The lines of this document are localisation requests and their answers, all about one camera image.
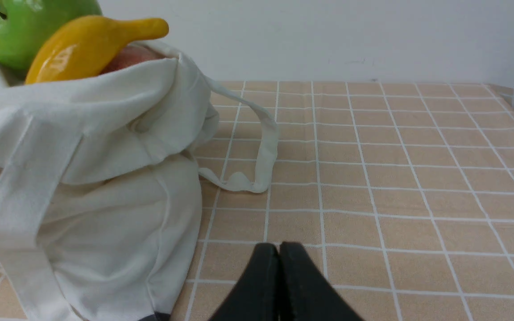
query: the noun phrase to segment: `banana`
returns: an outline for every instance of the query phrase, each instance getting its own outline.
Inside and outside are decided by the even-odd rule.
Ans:
[[[82,16],[71,20],[43,44],[25,85],[98,76],[129,43],[163,38],[168,32],[161,18],[123,21]]]

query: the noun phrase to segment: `plastic fruit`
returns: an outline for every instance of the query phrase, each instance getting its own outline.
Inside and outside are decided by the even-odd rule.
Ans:
[[[55,31],[88,15],[102,15],[98,0],[0,0],[0,64],[25,75]]]
[[[148,48],[144,48],[141,45],[127,45],[122,49],[116,57],[102,70],[100,74],[112,73],[120,69],[124,69],[138,63],[150,60],[161,59],[162,57],[151,51]]]
[[[25,85],[68,81],[100,75],[131,42],[165,37],[167,22],[161,18],[114,20],[83,16],[62,26],[37,53]]]

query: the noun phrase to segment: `peach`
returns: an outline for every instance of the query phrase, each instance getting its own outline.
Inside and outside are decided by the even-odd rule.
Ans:
[[[124,69],[144,61],[162,59],[158,53],[151,51],[141,45],[127,45],[118,53],[116,57],[102,70],[100,73],[111,73],[120,69]]]

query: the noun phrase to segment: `bag strap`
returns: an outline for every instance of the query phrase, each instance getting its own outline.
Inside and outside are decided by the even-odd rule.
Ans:
[[[31,321],[81,321],[37,233],[82,134],[33,117],[0,175],[0,264]]]
[[[274,117],[265,108],[235,95],[232,91],[226,89],[226,87],[223,87],[213,79],[206,77],[206,81],[214,93],[246,104],[255,112],[261,122],[261,144],[259,145],[259,153],[257,154],[257,162],[255,164],[254,183],[241,172],[231,174],[227,182],[219,179],[216,173],[207,168],[199,169],[199,174],[218,187],[228,191],[265,192],[271,185],[273,165],[277,160],[279,126],[275,122]]]

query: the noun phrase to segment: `white canvas bag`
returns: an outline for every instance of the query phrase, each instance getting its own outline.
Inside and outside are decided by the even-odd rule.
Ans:
[[[180,51],[140,44],[169,58],[30,86],[0,71],[0,268],[31,321],[162,319],[153,314],[171,313],[198,237],[198,174],[230,191],[271,183],[271,114]],[[255,182],[221,181],[192,156],[218,128],[212,91],[261,120]]]

